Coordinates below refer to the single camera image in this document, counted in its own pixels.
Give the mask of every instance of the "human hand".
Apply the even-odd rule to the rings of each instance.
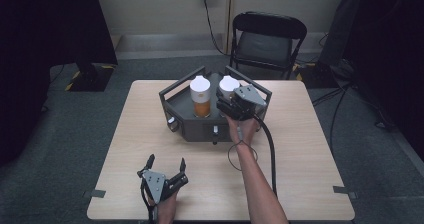
[[[245,121],[236,121],[227,115],[225,115],[225,118],[227,118],[228,125],[230,127],[231,140],[235,144],[243,141],[245,144],[250,145],[255,132],[259,129],[259,123],[253,118]],[[237,130],[238,127],[240,127],[240,131],[242,133],[241,139]]]
[[[168,199],[159,202],[158,204],[158,223],[171,224],[174,221],[175,213],[177,211],[177,194],[176,191]],[[149,198],[149,204],[154,205],[153,200]]]

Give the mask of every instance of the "human arm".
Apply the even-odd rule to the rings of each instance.
[[[236,146],[246,190],[247,204],[252,223],[288,223],[286,214],[269,186],[250,148],[259,127],[254,119],[235,121],[227,117],[230,136]]]
[[[168,199],[159,202],[158,209],[158,224],[171,224],[174,221],[175,213],[177,211],[177,194],[178,191],[172,194]],[[151,206],[155,204],[152,199],[148,199]]]

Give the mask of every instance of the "black folding chair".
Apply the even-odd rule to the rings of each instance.
[[[233,20],[230,66],[233,62],[287,72],[290,79],[299,48],[307,33],[296,18],[270,13],[245,12]],[[299,40],[292,50],[293,40]]]

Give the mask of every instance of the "yellow tape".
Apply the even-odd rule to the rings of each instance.
[[[115,69],[114,66],[102,66],[102,68],[104,68],[104,69]]]
[[[69,83],[69,85],[66,86],[65,91],[69,91],[72,87],[72,84],[74,83]]]
[[[77,73],[75,73],[74,77],[72,77],[72,79],[77,78],[77,76],[79,75],[79,71],[77,71]]]

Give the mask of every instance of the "chair seat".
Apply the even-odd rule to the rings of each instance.
[[[243,32],[235,58],[239,62],[248,60],[250,63],[254,61],[275,68],[287,68],[290,66],[291,49],[291,39]]]

